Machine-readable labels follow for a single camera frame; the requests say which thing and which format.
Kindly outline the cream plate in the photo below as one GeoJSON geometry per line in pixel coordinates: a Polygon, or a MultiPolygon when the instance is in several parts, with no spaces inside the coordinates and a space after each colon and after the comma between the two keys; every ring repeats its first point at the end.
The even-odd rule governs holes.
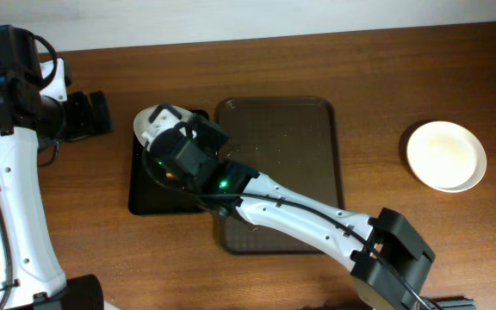
{"type": "Polygon", "coordinates": [[[472,189],[487,171],[487,155],[478,138],[449,121],[430,121],[417,127],[406,142],[405,154],[421,183],[445,193],[472,189]]]}

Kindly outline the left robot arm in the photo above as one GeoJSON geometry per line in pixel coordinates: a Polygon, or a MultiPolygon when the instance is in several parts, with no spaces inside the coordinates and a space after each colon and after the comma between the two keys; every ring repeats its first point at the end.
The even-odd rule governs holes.
{"type": "Polygon", "coordinates": [[[66,86],[0,75],[0,309],[112,308],[96,276],[66,277],[40,195],[39,150],[75,126],[66,86]]]}

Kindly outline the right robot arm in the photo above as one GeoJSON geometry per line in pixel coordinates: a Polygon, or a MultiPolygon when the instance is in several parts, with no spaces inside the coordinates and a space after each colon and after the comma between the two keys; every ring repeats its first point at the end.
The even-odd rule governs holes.
{"type": "Polygon", "coordinates": [[[438,309],[421,289],[435,254],[402,215],[341,211],[283,187],[269,175],[217,152],[226,134],[200,115],[150,116],[134,126],[142,163],[165,189],[223,217],[298,239],[344,266],[373,309],[438,309]]]}

